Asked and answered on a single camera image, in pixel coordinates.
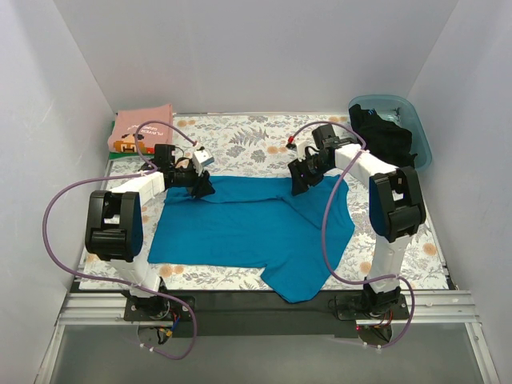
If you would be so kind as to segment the aluminium frame rail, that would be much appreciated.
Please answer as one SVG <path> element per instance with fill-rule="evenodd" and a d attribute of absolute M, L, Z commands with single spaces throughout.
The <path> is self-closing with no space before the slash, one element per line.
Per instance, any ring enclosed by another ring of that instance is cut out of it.
<path fill-rule="evenodd" d="M 356 338 L 333 335 L 198 336 L 176 329 L 164 345 L 179 361 L 150 352 L 156 329 L 122 319 L 118 292 L 73 292 L 66 298 L 39 383 L 496 383 L 498 375 L 471 294 L 421 290 L 406 296 L 410 322 L 392 321 L 392 346 L 357 321 Z"/>

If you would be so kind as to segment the black t shirt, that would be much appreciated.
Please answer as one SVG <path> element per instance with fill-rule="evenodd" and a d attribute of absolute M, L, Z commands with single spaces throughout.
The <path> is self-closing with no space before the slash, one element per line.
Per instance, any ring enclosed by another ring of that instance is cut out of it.
<path fill-rule="evenodd" d="M 359 104 L 349 108 L 349 116 L 353 132 L 364 139 L 373 156 L 397 167 L 415 168 L 417 155 L 411 153 L 413 137 L 410 131 L 384 120 L 375 110 L 364 110 Z"/>

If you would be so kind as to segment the teal plastic bin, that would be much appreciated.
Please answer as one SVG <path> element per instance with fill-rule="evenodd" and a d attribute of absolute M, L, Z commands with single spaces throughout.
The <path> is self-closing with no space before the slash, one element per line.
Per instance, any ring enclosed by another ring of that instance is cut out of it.
<path fill-rule="evenodd" d="M 405 98 L 389 94 L 368 94 L 353 98 L 348 108 L 359 104 L 363 110 L 375 110 L 384 120 L 392 121 L 412 133 L 411 152 L 417 172 L 426 170 L 432 161 L 430 144 L 414 106 Z"/>

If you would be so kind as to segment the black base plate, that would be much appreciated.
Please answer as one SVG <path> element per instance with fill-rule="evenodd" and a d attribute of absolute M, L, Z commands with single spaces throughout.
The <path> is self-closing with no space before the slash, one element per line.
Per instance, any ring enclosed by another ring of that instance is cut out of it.
<path fill-rule="evenodd" d="M 291 304 L 273 291 L 183 290 L 178 298 L 196 316 L 199 336 L 333 335 L 356 338 L 357 321 L 387 326 L 407 320 L 402 294 L 388 309 L 371 309 L 359 290 L 323 290 L 307 302 Z"/>

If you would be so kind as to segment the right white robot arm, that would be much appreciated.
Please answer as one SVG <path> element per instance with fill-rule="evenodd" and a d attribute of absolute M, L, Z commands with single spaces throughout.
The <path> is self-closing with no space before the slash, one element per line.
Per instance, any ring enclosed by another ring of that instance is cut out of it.
<path fill-rule="evenodd" d="M 368 189 L 370 224 L 376 234 L 374 256 L 370 272 L 357 283 L 362 288 L 359 298 L 349 308 L 360 314 L 385 314 L 399 302 L 406 248 L 426 220 L 418 174 L 410 166 L 397 167 L 373 156 L 357 133 L 340 138 L 331 122 L 310 125 L 313 150 L 294 135 L 287 140 L 287 148 L 297 154 L 288 165 L 292 194 L 307 192 L 333 169 L 350 174 Z"/>

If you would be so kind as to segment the blue t shirt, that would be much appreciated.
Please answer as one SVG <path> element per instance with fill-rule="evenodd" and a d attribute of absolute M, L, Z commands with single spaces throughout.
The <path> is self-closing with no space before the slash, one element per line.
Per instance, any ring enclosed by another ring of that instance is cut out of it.
<path fill-rule="evenodd" d="M 213 176 L 200 199 L 167 191 L 149 262 L 262 269 L 291 303 L 311 300 L 342 258 L 353 233 L 348 185 L 326 176 L 293 196 L 290 178 Z"/>

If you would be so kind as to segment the folded pink t shirt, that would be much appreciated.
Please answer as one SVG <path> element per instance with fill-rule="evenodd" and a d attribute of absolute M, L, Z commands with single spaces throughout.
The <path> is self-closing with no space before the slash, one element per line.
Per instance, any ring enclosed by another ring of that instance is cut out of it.
<path fill-rule="evenodd" d="M 173 123 L 171 104 L 138 110 L 120 110 L 114 128 L 107 141 L 109 151 L 121 154 L 136 154 L 135 141 L 143 154 L 154 154 L 157 144 L 171 144 L 173 131 L 161 124 Z"/>

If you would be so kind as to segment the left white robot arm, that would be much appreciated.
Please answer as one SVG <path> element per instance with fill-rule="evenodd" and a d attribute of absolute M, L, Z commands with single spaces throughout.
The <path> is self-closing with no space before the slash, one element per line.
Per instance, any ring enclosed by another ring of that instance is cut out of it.
<path fill-rule="evenodd" d="M 123 294 L 137 310 L 156 319 L 170 311 L 170 300 L 157 295 L 165 291 L 165 283 L 141 256 L 142 208 L 172 187 L 185 188 L 192 198 L 214 193 L 206 170 L 214 162 L 211 152 L 197 144 L 183 167 L 178 165 L 174 149 L 173 145 L 157 144 L 139 177 L 110 190 L 94 191 L 86 221 L 86 250 L 115 268 L 128 284 Z"/>

